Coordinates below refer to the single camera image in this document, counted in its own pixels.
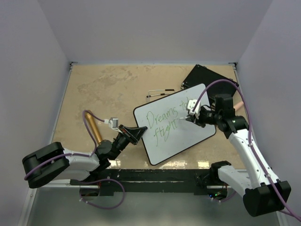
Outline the white whiteboard black frame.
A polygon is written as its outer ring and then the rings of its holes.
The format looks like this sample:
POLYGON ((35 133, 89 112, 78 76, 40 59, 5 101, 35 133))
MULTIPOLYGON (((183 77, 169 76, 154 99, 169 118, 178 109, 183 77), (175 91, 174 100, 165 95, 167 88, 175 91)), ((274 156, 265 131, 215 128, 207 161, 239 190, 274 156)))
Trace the white whiteboard black frame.
POLYGON ((215 135, 214 125, 202 128, 179 119, 187 116, 186 106, 190 99, 202 97, 201 104, 209 104, 205 88, 204 84, 199 84, 133 110, 137 126, 148 128, 142 142, 151 165, 157 165, 215 135))

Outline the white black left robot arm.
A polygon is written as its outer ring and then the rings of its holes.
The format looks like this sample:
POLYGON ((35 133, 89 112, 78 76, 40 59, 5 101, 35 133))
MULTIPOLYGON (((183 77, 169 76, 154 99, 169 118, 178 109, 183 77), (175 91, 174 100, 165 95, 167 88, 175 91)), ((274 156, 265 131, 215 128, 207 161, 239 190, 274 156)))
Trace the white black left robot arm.
POLYGON ((63 148, 53 142, 22 159, 25 181, 29 188, 39 188, 51 181, 70 179, 92 185, 97 174, 108 168, 128 144, 136 145, 147 127, 118 127, 114 141, 103 140, 92 153, 82 153, 63 148))

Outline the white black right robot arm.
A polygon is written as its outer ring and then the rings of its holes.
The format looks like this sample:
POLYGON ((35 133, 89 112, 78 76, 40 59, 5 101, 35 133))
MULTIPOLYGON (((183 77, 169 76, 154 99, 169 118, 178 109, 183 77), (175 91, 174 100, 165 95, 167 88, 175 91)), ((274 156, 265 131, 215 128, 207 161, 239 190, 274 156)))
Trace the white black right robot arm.
POLYGON ((189 100, 186 121, 198 126, 215 125, 237 150, 248 176, 241 175, 228 161, 213 163, 209 178, 215 185, 230 185, 243 199, 247 212, 252 216, 282 211, 291 192, 287 181, 281 181, 264 160, 257 147, 249 124, 243 116, 236 115, 233 98, 217 95, 211 109, 200 101, 189 100))

